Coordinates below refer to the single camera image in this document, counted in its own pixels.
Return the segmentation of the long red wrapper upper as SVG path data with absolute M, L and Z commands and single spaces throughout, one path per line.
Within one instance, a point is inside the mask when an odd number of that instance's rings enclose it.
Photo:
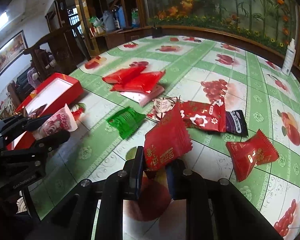
M 145 69 L 146 69 L 146 66 L 122 68 L 114 73 L 111 73 L 111 74 L 103 77 L 102 80 L 108 84 L 126 83 L 129 80 L 137 77 Z

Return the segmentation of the long red wrapper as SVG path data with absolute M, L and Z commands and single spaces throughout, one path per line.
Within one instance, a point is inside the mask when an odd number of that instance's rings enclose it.
M 166 74 L 166 71 L 141 73 L 125 84 L 114 84 L 111 91 L 149 94 Z
M 111 73 L 111 74 L 103 77 L 102 80 L 108 84 L 126 83 L 129 80 L 137 77 L 145 69 L 146 69 L 146 66 L 122 68 L 114 73 Z

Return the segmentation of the red flower snack packet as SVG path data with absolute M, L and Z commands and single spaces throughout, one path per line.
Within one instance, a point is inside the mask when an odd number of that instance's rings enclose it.
M 211 104 L 185 101 L 180 105 L 180 113 L 187 128 L 226 132 L 226 111 L 223 99 L 218 99 Z

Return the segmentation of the flower bamboo glass partition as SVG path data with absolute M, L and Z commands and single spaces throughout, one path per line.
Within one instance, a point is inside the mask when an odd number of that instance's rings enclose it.
M 280 54 L 296 36 L 295 0 L 142 0 L 149 25 L 184 25 L 245 37 Z

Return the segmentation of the red gift box tray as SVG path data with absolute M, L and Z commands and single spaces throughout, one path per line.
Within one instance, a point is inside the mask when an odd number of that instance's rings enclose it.
M 83 88 L 77 79 L 65 74 L 54 73 L 31 92 L 17 108 L 17 112 L 25 109 L 30 114 L 44 106 L 41 116 L 53 115 L 65 104 L 69 106 L 73 103 L 82 93 Z M 34 140 L 36 139 L 32 132 L 26 131 L 10 142 L 7 149 L 29 148 Z

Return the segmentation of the long red wrapper lower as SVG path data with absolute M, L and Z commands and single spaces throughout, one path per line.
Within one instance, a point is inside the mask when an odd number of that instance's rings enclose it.
M 141 73 L 125 84 L 114 84 L 111 91 L 149 94 L 166 74 L 166 71 Z

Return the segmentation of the red pillow snack packet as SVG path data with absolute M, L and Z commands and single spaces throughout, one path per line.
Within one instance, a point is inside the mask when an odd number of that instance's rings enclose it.
M 238 182 L 247 179 L 256 165 L 272 163 L 279 159 L 278 151 L 260 129 L 247 141 L 227 142 L 226 148 L 230 153 Z

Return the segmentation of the blue thermos jug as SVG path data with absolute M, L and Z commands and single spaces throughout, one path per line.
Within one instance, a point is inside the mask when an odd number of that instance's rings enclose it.
M 125 15 L 124 15 L 124 11 L 123 11 L 123 7 L 120 6 L 116 12 L 116 18 L 118 20 L 119 23 L 119 28 L 123 29 L 126 27 L 126 20 L 125 20 Z

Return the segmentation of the framed wall painting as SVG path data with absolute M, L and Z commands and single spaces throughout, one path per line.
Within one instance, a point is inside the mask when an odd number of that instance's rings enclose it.
M 28 48 L 24 31 L 15 34 L 4 46 L 0 48 L 0 76 L 16 59 L 23 55 Z

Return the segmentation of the black purple snack packet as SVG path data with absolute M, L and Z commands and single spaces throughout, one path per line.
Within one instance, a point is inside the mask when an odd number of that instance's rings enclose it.
M 242 110 L 226 111 L 226 132 L 242 137 L 249 135 Z

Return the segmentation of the red gold-text snack packet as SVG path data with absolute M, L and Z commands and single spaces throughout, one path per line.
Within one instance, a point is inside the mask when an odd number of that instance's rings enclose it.
M 180 102 L 145 135 L 147 169 L 157 171 L 192 150 L 190 135 L 181 117 Z

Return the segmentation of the grey kettle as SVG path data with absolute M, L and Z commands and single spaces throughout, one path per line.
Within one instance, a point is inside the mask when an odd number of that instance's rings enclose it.
M 113 13 L 109 10 L 105 10 L 102 16 L 102 23 L 105 27 L 106 32 L 116 30 Z

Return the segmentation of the red white patterned packet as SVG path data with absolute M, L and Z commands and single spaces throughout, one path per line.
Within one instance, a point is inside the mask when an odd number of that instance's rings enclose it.
M 147 117 L 155 122 L 159 122 L 175 104 L 180 101 L 178 97 L 161 97 L 153 99 L 153 108 L 147 114 Z

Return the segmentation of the pink white flat packet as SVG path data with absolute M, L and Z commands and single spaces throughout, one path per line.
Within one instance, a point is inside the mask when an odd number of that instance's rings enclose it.
M 151 102 L 153 99 L 160 96 L 165 91 L 161 85 L 156 85 L 154 89 L 149 93 L 137 93 L 137 92 L 120 92 L 120 95 L 137 102 L 141 107 Z

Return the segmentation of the white spray bottle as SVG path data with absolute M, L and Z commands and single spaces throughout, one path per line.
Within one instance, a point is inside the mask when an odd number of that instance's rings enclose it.
M 290 44 L 287 46 L 287 50 L 286 50 L 286 55 L 285 55 L 285 59 L 283 62 L 283 66 L 282 66 L 282 72 L 285 75 L 289 75 L 294 63 L 294 58 L 295 58 L 295 40 L 291 39 Z

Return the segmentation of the green candy packet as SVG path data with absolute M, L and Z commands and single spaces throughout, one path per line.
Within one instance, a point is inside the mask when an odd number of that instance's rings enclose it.
M 122 139 L 128 139 L 139 129 L 145 118 L 145 114 L 128 106 L 111 115 L 106 121 L 111 127 L 118 130 Z

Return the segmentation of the small black table device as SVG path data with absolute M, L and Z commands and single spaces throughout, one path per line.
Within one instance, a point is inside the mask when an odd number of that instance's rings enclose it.
M 156 27 L 155 25 L 151 27 L 152 38 L 160 38 L 163 36 L 162 27 Z

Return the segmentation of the dark wooden chair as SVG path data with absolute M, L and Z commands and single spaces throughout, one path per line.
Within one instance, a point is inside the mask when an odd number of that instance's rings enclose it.
M 80 63 L 91 60 L 87 46 L 78 30 L 80 24 L 77 22 L 74 25 L 65 25 L 54 30 L 23 51 L 24 55 L 31 55 L 40 81 L 46 80 L 55 72 L 69 75 L 77 69 Z M 56 62 L 53 66 L 45 64 L 37 54 L 37 50 L 43 44 L 48 44 L 50 48 Z

